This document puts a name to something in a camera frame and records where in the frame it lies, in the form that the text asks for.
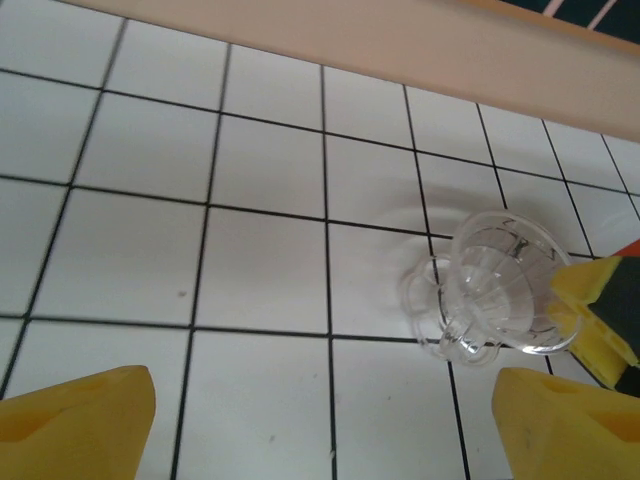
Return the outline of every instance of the orange object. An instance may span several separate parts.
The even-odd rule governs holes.
[[[620,257],[640,257],[640,239],[636,240],[631,245],[627,245],[614,255]]]

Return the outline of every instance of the yellow foam block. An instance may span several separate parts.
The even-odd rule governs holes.
[[[589,310],[589,304],[598,300],[622,258],[601,258],[563,267],[553,276],[551,288],[574,312],[582,316],[587,325],[592,325],[602,340],[624,358],[627,364],[634,366],[640,365],[640,359],[631,346]]]
[[[121,367],[0,402],[3,480],[133,480],[155,414],[146,367]]]
[[[505,368],[493,416],[514,480],[637,480],[640,399]]]
[[[565,334],[574,331],[579,315],[561,301],[548,307],[549,316]],[[604,385],[615,389],[618,380],[628,368],[624,358],[604,341],[592,324],[583,322],[580,332],[571,342],[569,350]]]

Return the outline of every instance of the dark green surface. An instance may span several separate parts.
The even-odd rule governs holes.
[[[526,8],[527,10],[533,10],[534,12],[542,13],[544,8],[549,4],[551,0],[502,0],[504,3],[510,3],[517,7]]]
[[[564,0],[554,18],[586,27],[607,0]]]
[[[640,398],[640,369],[627,367],[616,383],[616,391]]]
[[[640,357],[640,257],[624,257],[589,310]]]
[[[640,44],[640,1],[618,0],[595,30]]]

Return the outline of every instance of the black grout line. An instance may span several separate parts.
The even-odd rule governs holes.
[[[442,233],[430,232],[429,236],[432,238],[442,238],[443,240],[453,240],[453,235],[444,235]]]
[[[467,158],[453,157],[451,155],[446,155],[444,153],[430,152],[428,150],[420,150],[419,148],[416,148],[416,152],[418,152],[421,155],[430,155],[432,157],[446,158],[447,160],[454,160],[456,162],[467,163],[469,165],[478,165],[480,167],[492,168],[492,165],[489,163],[479,162],[477,160],[469,160]]]
[[[18,77],[30,78],[33,80],[44,80],[45,82],[58,83],[60,85],[68,85],[70,87],[84,88],[85,90],[100,90],[100,87],[94,87],[92,85],[85,85],[82,83],[71,82],[68,80],[60,80],[53,77],[45,77],[43,75],[37,75],[34,73],[20,72],[18,70],[11,70],[9,68],[0,67],[0,73],[7,73],[9,75],[16,75]]]
[[[68,187],[69,186],[69,184],[65,182],[56,182],[55,180],[44,180],[44,179],[31,178],[31,177],[20,177],[17,175],[7,175],[4,173],[0,173],[0,179],[12,180],[15,182],[23,182],[23,183],[33,183],[36,185],[47,185],[49,187]]]
[[[359,227],[359,228],[366,228],[369,230],[381,230],[383,232],[393,232],[393,233],[406,233],[408,235],[418,235],[421,237],[428,237],[429,235],[427,234],[427,232],[417,232],[415,230],[406,230],[404,228],[394,228],[394,227],[385,227],[382,225],[368,225],[365,223],[357,223],[357,222],[345,222],[343,220],[328,220],[328,223],[330,225],[343,225],[346,227]],[[433,235],[434,237],[446,237],[446,238],[451,238],[448,236],[443,236],[443,235]]]
[[[144,198],[147,200],[159,200],[161,202],[172,202],[172,203],[180,203],[185,205],[196,205],[204,207],[206,206],[205,202],[198,202],[197,200],[188,200],[184,198],[176,198],[176,197],[167,197],[164,195],[156,195],[153,193],[138,193],[138,192],[130,192],[127,190],[116,190],[112,188],[105,187],[95,187],[92,185],[72,185],[73,190],[83,190],[87,192],[94,193],[105,193],[109,195],[122,195],[125,197],[135,197],[135,198]]]
[[[266,123],[267,125],[275,125],[277,127],[286,127],[286,128],[292,128],[294,130],[302,130],[303,132],[317,133],[318,135],[321,135],[323,133],[322,130],[319,130],[317,128],[304,127],[302,125],[294,125],[291,123],[278,122],[275,120],[269,120],[268,118],[251,117],[249,115],[242,115],[240,113],[233,113],[233,112],[227,111],[227,112],[220,112],[220,115],[224,115],[226,117],[239,118],[242,120],[250,120],[252,122]]]
[[[584,183],[584,182],[578,182],[576,180],[569,180],[567,179],[567,183],[569,185],[580,185],[581,187],[589,187],[589,188],[595,188],[597,190],[604,190],[606,192],[613,192],[613,193],[629,193],[629,195],[633,196],[634,194],[631,192],[625,192],[624,190],[620,190],[617,188],[611,188],[611,187],[602,187],[600,185],[592,185],[590,183]]]
[[[0,321],[20,321],[21,318],[16,315],[1,315]],[[320,332],[304,332],[296,330],[266,330],[244,327],[224,327],[212,325],[191,325],[190,323],[159,323],[159,322],[142,322],[139,320],[121,320],[121,319],[104,319],[89,317],[64,317],[57,315],[32,315],[31,321],[34,322],[51,322],[51,323],[71,323],[76,325],[101,325],[107,327],[131,327],[131,328],[147,328],[147,329],[164,329],[164,330],[194,330],[196,332],[218,332],[218,333],[236,333],[247,335],[266,335],[276,337],[300,337],[300,338],[319,338],[334,340],[358,340],[365,342],[381,342],[381,343],[418,343],[414,338],[405,337],[385,337],[385,336],[368,336],[368,335],[352,335],[352,334],[329,334]],[[437,339],[428,339],[429,343],[438,343]]]
[[[338,480],[338,447],[336,436],[336,404],[335,404],[335,379],[333,368],[333,304],[331,295],[331,245],[329,235],[329,164],[327,161],[327,107],[325,97],[324,67],[320,66],[320,108],[322,124],[322,177],[324,185],[324,258],[325,276],[327,282],[327,360],[329,371],[329,421],[331,426],[331,478]]]
[[[549,370],[549,375],[553,375],[553,367],[551,367],[551,360],[549,360],[549,355],[545,355],[544,359],[547,362],[547,370]]]
[[[165,330],[188,330],[189,325],[180,323],[142,322],[139,320],[118,320],[104,318],[62,317],[49,315],[32,315],[32,322],[72,323],[76,325],[101,325],[108,327],[161,328]]]
[[[326,132],[325,135],[328,135],[330,137],[336,137],[336,138],[344,138],[345,140],[354,140],[356,142],[370,143],[372,145],[378,145],[380,147],[395,148],[396,150],[404,150],[405,152],[413,152],[413,148],[411,147],[403,147],[402,145],[394,145],[392,143],[378,142],[377,140],[371,140],[369,138],[354,137],[353,135],[345,135],[343,133],[337,133],[337,132]]]
[[[326,333],[316,332],[295,332],[289,330],[262,330],[253,328],[237,328],[237,327],[214,327],[208,325],[196,325],[193,328],[196,332],[213,332],[213,333],[229,333],[240,335],[257,335],[267,337],[295,337],[295,338],[318,338],[326,340],[329,335]]]
[[[224,69],[222,73],[222,84],[220,87],[220,104],[219,109],[224,108],[225,93],[227,91],[227,80],[229,78],[229,65],[231,63],[231,44],[227,44],[227,51],[224,61]],[[218,118],[216,125],[215,135],[213,138],[212,152],[211,152],[211,167],[209,172],[209,183],[207,185],[207,201],[211,199],[211,193],[213,191],[213,183],[216,169],[216,157],[218,154],[218,146],[220,144],[220,131],[222,130],[222,124],[224,118]],[[196,270],[196,278],[193,292],[193,304],[191,307],[191,318],[189,320],[189,338],[187,340],[187,350],[185,353],[184,362],[184,375],[182,378],[182,391],[180,394],[180,407],[178,410],[178,420],[176,426],[176,436],[173,450],[173,459],[171,461],[171,480],[175,480],[178,476],[178,466],[180,463],[180,447],[182,446],[182,430],[184,427],[185,410],[187,405],[187,392],[189,389],[189,374],[191,371],[191,357],[193,355],[193,340],[195,334],[196,317],[198,314],[198,299],[200,297],[200,285],[202,281],[202,269],[204,265],[204,256],[207,246],[207,230],[209,228],[209,208],[204,209],[202,220],[202,236],[200,239],[200,251],[198,253],[198,267]]]
[[[580,230],[582,230],[582,235],[584,236],[585,241],[587,242],[587,248],[589,249],[589,253],[593,255],[593,249],[591,248],[591,242],[589,241],[589,237],[587,236],[587,231],[584,228],[584,224],[582,223],[582,219],[580,218],[580,213],[578,212],[578,206],[576,205],[575,200],[573,199],[573,194],[571,193],[571,188],[567,183],[567,178],[564,175],[564,170],[562,169],[562,164],[560,163],[560,159],[558,158],[558,154],[556,153],[556,147],[554,147],[553,142],[551,141],[551,135],[549,135],[549,130],[547,129],[547,124],[544,120],[540,120],[542,123],[542,128],[544,128],[544,133],[547,135],[547,140],[549,141],[549,145],[551,146],[551,151],[553,152],[553,156],[556,159],[556,163],[558,164],[558,169],[560,170],[560,175],[562,175],[562,181],[564,183],[565,188],[567,189],[567,193],[569,194],[569,199],[571,200],[571,205],[573,205],[573,211],[576,214],[576,218],[578,219],[578,223],[580,224]]]
[[[413,132],[413,120],[411,118],[411,107],[409,105],[409,95],[407,94],[407,86],[402,86],[402,92],[404,94],[404,104],[405,109],[407,111],[407,121],[409,122],[409,134],[411,136],[411,145],[413,146],[413,161],[416,166],[416,175],[418,177],[418,188],[420,189],[420,202],[422,203],[422,215],[424,218],[424,228],[429,234],[431,232],[431,228],[429,228],[429,215],[427,214],[427,202],[424,197],[424,187],[422,185],[422,174],[420,172],[420,162],[418,161],[418,152],[416,150],[416,137]],[[433,243],[431,238],[429,238],[429,251],[433,255]]]
[[[245,213],[257,213],[259,215],[269,215],[272,217],[282,217],[282,218],[294,218],[296,220],[308,220],[311,222],[323,222],[323,218],[317,217],[308,217],[306,215],[297,215],[294,213],[285,213],[285,212],[272,212],[270,210],[260,210],[257,208],[247,208],[247,207],[235,207],[233,205],[224,205],[220,203],[210,203],[210,207],[217,208],[220,210],[233,210],[235,212],[245,212]]]
[[[78,157],[76,158],[75,165],[73,167],[69,185],[73,183],[76,176],[78,175],[78,171],[80,169],[80,164],[82,163],[82,157],[84,156],[84,152],[86,150],[89,137],[91,136],[91,129],[95,123],[96,116],[98,114],[98,110],[100,109],[100,104],[102,100],[102,94],[104,92],[104,88],[106,82],[113,70],[113,65],[115,63],[115,58],[118,55],[118,51],[120,50],[120,45],[122,44],[122,37],[124,35],[124,30],[126,28],[127,20],[122,20],[120,23],[120,27],[118,28],[118,33],[116,34],[115,41],[113,43],[113,47],[111,48],[111,54],[109,55],[109,60],[107,62],[107,66],[105,68],[104,75],[102,77],[102,83],[100,86],[100,91],[98,93],[98,97],[96,98],[93,111],[91,112],[91,116],[87,123],[87,128],[84,133],[84,137],[80,144],[80,149],[78,152]],[[58,216],[56,218],[56,222],[51,230],[51,234],[49,235],[49,241],[47,243],[47,249],[45,250],[44,257],[40,263],[40,268],[38,271],[38,276],[36,277],[36,281],[34,283],[33,289],[31,291],[31,297],[29,299],[29,303],[27,305],[27,311],[24,315],[24,320],[22,322],[22,326],[20,328],[20,333],[18,334],[18,338],[14,345],[13,351],[11,352],[11,357],[9,359],[9,363],[4,373],[4,378],[2,380],[2,384],[0,385],[0,400],[2,400],[7,392],[7,388],[9,386],[9,380],[11,379],[11,374],[15,368],[16,362],[18,360],[18,356],[20,354],[20,349],[24,343],[25,335],[27,333],[27,328],[30,322],[30,316],[33,312],[33,308],[36,303],[36,299],[38,297],[38,292],[40,291],[40,287],[42,286],[42,281],[44,279],[44,275],[47,269],[47,265],[49,263],[49,259],[51,258],[51,254],[53,252],[53,246],[55,244],[56,238],[58,236],[58,232],[60,231],[60,226],[62,225],[62,221],[67,210],[67,205],[69,204],[69,198],[71,196],[71,188],[67,187],[64,197],[62,199],[62,203],[60,204],[60,208],[58,210]]]
[[[521,173],[523,175],[528,175],[530,177],[546,178],[547,180],[555,180],[556,182],[563,182],[564,181],[562,178],[554,177],[552,175],[545,175],[544,173],[526,172],[524,170],[518,170],[517,168],[503,167],[501,165],[496,165],[495,168],[496,168],[496,170],[501,170],[501,171],[504,171],[504,172]]]
[[[180,102],[174,102],[172,100],[164,100],[162,98],[157,98],[157,97],[148,97],[146,95],[140,95],[138,93],[130,93],[130,92],[125,92],[122,90],[105,90],[105,93],[111,94],[111,95],[118,95],[120,97],[127,97],[127,98],[133,98],[136,100],[143,100],[143,101],[147,101],[147,102],[154,102],[154,103],[161,103],[163,105],[170,105],[172,107],[180,107],[180,108],[188,108],[189,110],[197,110],[199,112],[206,112],[206,113],[213,113],[213,114],[218,114],[219,111],[212,109],[212,108],[207,108],[207,107],[199,107],[197,105],[192,105],[189,103],[180,103]]]
[[[571,252],[569,252],[569,255],[571,255],[572,257],[588,258],[589,260],[593,260],[593,258],[594,258],[593,255],[589,255],[589,254],[586,254],[586,253],[571,253]]]
[[[418,344],[418,340],[416,340],[415,338],[407,338],[407,337],[370,337],[367,335],[347,335],[347,334],[341,334],[341,333],[334,333],[332,337],[334,340]],[[437,344],[438,340],[428,339],[427,343]]]
[[[451,384],[451,397],[453,398],[453,408],[456,414],[458,438],[460,439],[460,453],[462,454],[462,463],[464,465],[464,478],[465,480],[471,480],[471,473],[469,471],[469,459],[467,458],[467,447],[464,441],[464,431],[462,428],[462,416],[460,415],[460,404],[458,403],[458,391],[456,389],[456,379],[453,374],[453,365],[451,364],[451,362],[447,362],[447,368],[449,370],[449,383]]]
[[[609,153],[609,157],[611,158],[611,162],[613,163],[613,166],[615,167],[616,172],[618,172],[618,176],[620,177],[620,181],[622,182],[622,186],[624,187],[625,193],[629,196],[629,201],[631,202],[631,206],[635,210],[636,216],[638,217],[638,220],[640,220],[640,212],[638,212],[638,208],[636,207],[636,204],[633,201],[633,198],[631,198],[632,195],[631,195],[631,192],[629,191],[629,187],[627,187],[627,182],[625,182],[624,178],[622,177],[622,173],[620,172],[620,169],[618,168],[618,164],[616,163],[616,159],[613,157],[613,153],[611,153],[611,149],[609,148],[609,144],[607,143],[607,140],[604,138],[604,135],[600,134],[600,138],[602,138],[602,142],[604,143],[604,146],[607,149],[607,152]]]
[[[500,181],[500,175],[498,174],[498,166],[496,165],[496,159],[493,157],[493,149],[491,148],[491,142],[489,141],[489,134],[487,133],[487,127],[484,125],[484,118],[482,118],[482,111],[480,105],[476,103],[476,110],[478,111],[478,117],[480,118],[480,125],[482,126],[482,132],[484,133],[484,139],[487,142],[487,148],[489,149],[489,157],[491,157],[491,164],[493,165],[493,173],[496,176],[498,182],[498,188],[500,189],[500,198],[502,199],[502,206],[507,207],[507,199],[504,196],[504,190],[502,189],[502,182]]]
[[[0,320],[22,320],[24,315],[19,313],[11,314],[11,313],[0,313]]]

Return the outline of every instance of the grid pattern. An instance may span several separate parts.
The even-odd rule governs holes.
[[[37,24],[26,4],[6,0],[0,27],[15,16]],[[159,406],[139,478],[510,477],[495,428],[482,421],[497,369],[470,373],[425,356],[393,287],[426,249],[446,251],[456,222],[478,209],[533,217],[578,260],[635,240],[640,190],[616,164],[609,143],[620,140],[576,131],[575,141],[573,130],[541,120],[487,116],[470,102],[40,4],[31,10],[72,11],[113,35],[108,55],[86,52],[104,57],[102,75],[16,62],[0,48],[0,88],[13,89],[0,100],[11,112],[0,113],[0,142],[12,152],[0,160],[9,205],[0,227],[17,232],[0,240],[0,280],[18,292],[0,294],[0,398],[148,364]],[[163,42],[184,50],[154,59]],[[189,94],[176,88],[186,78]],[[24,113],[43,89],[39,117],[60,92],[75,102],[65,122],[75,130],[63,140],[61,127]],[[507,124],[524,126],[505,143],[493,132]],[[67,137],[77,138],[73,148],[61,147]],[[579,155],[589,142],[606,157]],[[43,151],[55,165],[38,161]],[[557,173],[536,173],[536,162]],[[604,203],[597,215],[593,202]],[[607,227],[620,235],[603,237],[607,214],[621,209]],[[34,221],[39,229],[25,229]],[[24,246],[27,236],[39,243]],[[16,254],[30,270],[9,268]],[[505,349],[499,358],[592,382],[567,356]]]

